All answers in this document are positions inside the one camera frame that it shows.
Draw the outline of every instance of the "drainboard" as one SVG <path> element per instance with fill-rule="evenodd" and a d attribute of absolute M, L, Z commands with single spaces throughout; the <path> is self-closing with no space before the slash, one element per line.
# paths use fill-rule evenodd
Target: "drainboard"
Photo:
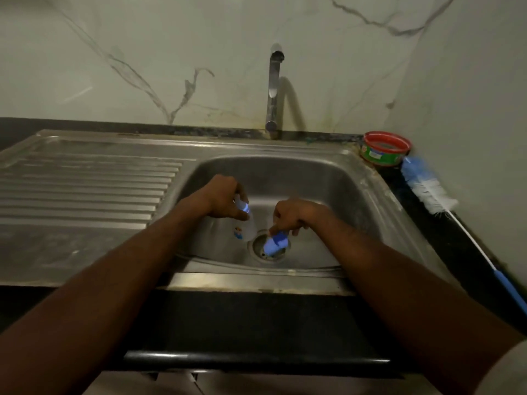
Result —
<path fill-rule="evenodd" d="M 351 149 L 255 140 L 211 140 L 43 131 L 0 153 L 0 283 L 58 286 L 215 174 L 246 188 L 257 229 L 233 235 L 231 219 L 202 220 L 164 275 L 169 290 L 353 294 L 311 230 L 275 258 L 261 255 L 278 201 L 329 206 L 341 219 L 455 280 L 377 173 Z"/>

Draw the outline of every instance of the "drain strainer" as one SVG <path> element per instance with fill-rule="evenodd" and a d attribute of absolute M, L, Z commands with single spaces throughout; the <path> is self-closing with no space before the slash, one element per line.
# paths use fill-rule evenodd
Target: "drain strainer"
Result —
<path fill-rule="evenodd" d="M 247 248 L 249 250 L 249 254 L 256 259 L 258 262 L 262 263 L 278 263 L 280 260 L 286 255 L 287 251 L 291 248 L 291 241 L 287 245 L 287 248 L 281 249 L 273 256 L 266 255 L 264 252 L 264 244 L 266 243 L 267 239 L 267 231 L 260 230 L 258 232 L 258 235 L 255 239 L 252 241 L 249 241 L 247 244 Z"/>

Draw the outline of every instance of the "faucet spout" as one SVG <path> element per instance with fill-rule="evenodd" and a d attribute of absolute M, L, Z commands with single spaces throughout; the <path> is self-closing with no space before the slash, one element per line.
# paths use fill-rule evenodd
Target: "faucet spout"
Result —
<path fill-rule="evenodd" d="M 284 53 L 281 51 L 273 52 L 269 59 L 269 91 L 267 93 L 265 130 L 271 135 L 278 132 L 278 124 L 276 122 L 278 84 L 280 79 L 280 64 L 284 59 Z"/>

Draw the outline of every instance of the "person's right hand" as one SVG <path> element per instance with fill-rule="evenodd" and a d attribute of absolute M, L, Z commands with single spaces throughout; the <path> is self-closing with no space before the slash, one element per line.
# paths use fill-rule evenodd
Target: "person's right hand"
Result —
<path fill-rule="evenodd" d="M 317 211 L 323 207 L 323 205 L 300 198 L 280 201 L 274 208 L 274 225 L 269 229 L 269 235 L 273 236 L 280 231 L 289 230 L 293 230 L 293 235 L 298 235 L 301 227 L 309 228 Z"/>

